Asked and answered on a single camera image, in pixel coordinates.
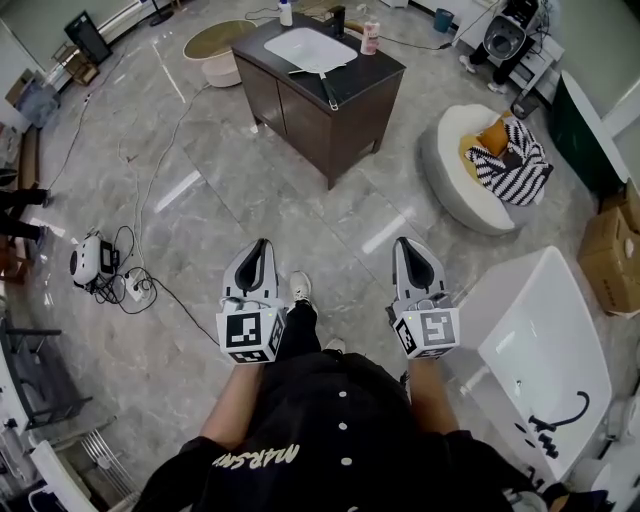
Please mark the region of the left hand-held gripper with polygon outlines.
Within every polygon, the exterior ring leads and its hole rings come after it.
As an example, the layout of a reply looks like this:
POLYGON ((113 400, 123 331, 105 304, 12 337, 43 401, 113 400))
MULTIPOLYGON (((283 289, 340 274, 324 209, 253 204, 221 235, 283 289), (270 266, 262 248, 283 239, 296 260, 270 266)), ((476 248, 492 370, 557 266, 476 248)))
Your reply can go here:
POLYGON ((236 364, 274 362, 286 311, 279 298, 275 253, 268 239, 252 242, 227 267, 221 305, 216 315, 221 351, 236 364))

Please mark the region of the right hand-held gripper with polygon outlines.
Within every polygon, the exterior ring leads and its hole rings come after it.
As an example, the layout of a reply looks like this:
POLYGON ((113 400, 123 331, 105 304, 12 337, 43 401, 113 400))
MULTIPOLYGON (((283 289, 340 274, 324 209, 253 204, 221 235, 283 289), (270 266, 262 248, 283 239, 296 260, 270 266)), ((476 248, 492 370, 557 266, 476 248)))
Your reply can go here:
POLYGON ((389 323, 408 359, 438 359, 460 345, 459 309, 445 288, 440 262, 427 248, 399 237, 393 246, 396 296, 389 323))

